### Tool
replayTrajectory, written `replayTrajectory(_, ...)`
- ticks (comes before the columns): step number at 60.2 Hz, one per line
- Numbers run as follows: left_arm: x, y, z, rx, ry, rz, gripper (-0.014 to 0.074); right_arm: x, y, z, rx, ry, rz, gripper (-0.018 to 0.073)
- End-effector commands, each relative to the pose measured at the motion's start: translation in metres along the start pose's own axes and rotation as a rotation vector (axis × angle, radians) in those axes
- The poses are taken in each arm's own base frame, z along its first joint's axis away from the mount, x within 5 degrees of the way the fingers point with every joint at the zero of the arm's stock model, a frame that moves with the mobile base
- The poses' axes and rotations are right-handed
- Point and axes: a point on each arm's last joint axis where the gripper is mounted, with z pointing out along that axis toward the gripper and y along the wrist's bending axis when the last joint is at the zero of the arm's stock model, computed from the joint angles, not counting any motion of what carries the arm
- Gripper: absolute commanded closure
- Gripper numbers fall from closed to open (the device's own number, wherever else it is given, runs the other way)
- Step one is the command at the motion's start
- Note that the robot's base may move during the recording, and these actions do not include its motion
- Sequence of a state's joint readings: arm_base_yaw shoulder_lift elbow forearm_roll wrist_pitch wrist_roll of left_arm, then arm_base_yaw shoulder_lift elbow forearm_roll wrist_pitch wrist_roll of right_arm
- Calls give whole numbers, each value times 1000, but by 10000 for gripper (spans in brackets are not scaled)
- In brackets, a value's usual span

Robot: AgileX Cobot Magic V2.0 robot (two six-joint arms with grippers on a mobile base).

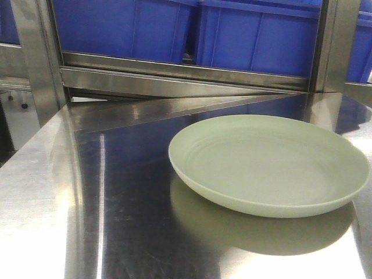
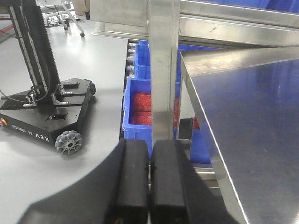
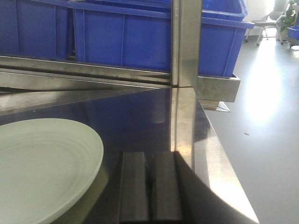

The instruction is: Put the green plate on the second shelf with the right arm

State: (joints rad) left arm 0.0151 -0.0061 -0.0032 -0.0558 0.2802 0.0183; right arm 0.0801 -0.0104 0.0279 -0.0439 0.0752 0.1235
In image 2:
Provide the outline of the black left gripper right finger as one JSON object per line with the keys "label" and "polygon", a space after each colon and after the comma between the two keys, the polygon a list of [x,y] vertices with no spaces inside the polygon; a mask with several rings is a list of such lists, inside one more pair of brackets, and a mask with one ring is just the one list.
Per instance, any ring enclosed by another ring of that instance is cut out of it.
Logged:
{"label": "black left gripper right finger", "polygon": [[150,175],[153,224],[237,223],[196,173],[179,141],[155,143]]}

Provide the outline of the black wheeled robot base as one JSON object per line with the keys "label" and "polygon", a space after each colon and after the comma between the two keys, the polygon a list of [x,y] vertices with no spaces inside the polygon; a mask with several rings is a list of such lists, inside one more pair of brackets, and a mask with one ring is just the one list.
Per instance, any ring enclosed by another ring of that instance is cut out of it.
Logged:
{"label": "black wheeled robot base", "polygon": [[2,97],[0,125],[31,139],[53,146],[63,155],[82,147],[81,131],[89,101],[96,92],[89,79],[62,81],[47,105],[25,104]]}

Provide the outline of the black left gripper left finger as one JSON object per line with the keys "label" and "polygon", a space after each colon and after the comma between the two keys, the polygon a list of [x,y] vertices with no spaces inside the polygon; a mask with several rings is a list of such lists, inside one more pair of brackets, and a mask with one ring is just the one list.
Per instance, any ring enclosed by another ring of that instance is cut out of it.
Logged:
{"label": "black left gripper left finger", "polygon": [[22,224],[145,224],[149,156],[145,141],[121,139],[85,177],[31,204]]}

